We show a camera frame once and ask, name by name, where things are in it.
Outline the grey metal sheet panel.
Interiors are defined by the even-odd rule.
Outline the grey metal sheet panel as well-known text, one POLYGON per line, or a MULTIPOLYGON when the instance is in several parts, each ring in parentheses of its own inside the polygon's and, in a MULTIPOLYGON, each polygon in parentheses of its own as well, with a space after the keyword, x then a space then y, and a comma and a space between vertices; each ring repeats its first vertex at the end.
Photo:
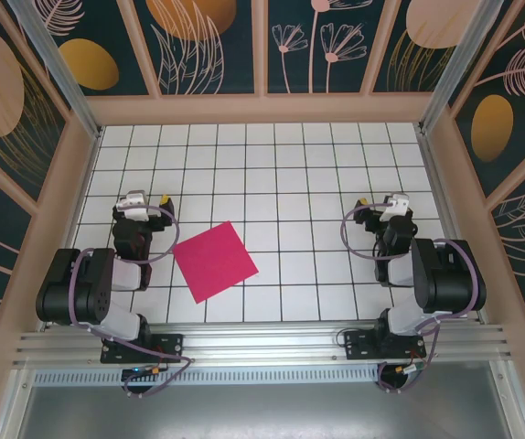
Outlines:
POLYGON ((375 385, 36 388, 19 439, 510 439, 492 398, 437 401, 375 385))

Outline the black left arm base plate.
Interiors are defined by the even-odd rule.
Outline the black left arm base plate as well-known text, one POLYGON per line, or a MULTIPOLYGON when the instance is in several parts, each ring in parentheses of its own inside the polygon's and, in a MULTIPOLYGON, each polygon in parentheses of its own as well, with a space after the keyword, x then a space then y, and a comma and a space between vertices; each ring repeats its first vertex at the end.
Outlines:
MULTIPOLYGON (((180 356, 183 350, 183 336, 181 334, 151 334, 131 340, 131 344, 151 351, 167 355, 180 356)), ((121 343, 102 340, 101 364, 141 364, 157 363, 163 359, 128 348, 121 343)), ((165 363, 179 363, 179 359, 165 359, 165 363)))

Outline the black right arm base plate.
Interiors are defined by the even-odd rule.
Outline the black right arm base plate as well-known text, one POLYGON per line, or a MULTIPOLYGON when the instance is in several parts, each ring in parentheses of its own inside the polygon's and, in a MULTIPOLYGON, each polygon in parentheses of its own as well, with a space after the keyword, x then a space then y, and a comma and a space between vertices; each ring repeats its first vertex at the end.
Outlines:
POLYGON ((417 336, 378 335, 375 330, 351 330, 344 333, 348 360, 409 360, 427 355, 424 341, 417 336))

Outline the aluminium mounting rail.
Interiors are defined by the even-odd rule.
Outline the aluminium mounting rail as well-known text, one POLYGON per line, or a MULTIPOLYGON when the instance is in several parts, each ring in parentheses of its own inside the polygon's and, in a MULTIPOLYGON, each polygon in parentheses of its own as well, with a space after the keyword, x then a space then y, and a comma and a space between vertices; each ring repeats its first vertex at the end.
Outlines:
MULTIPOLYGON (((346 329, 369 329, 372 321, 201 323, 153 325, 156 333, 183 335, 183 353, 199 367, 343 364, 346 329)), ((437 362, 510 359, 512 349, 499 325, 476 320, 445 322, 438 339, 426 337, 437 362)), ((76 327, 51 326, 21 334, 11 354, 19 368, 100 367, 101 341, 76 327)))

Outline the aluminium frame post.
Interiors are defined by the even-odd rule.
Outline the aluminium frame post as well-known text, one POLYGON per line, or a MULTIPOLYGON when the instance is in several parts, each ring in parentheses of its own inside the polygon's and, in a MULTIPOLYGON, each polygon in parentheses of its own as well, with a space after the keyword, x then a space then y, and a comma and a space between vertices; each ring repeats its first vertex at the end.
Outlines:
POLYGON ((422 136, 428 135, 434 128, 488 31, 495 23, 503 3, 504 0, 480 0, 418 123, 422 136))
POLYGON ((79 84, 61 56, 58 46, 46 30, 35 6, 30 0, 7 0, 17 20, 23 25, 37 53, 46 62, 51 75, 64 93, 71 109, 80 119, 85 131, 93 140, 99 137, 99 125, 79 84))

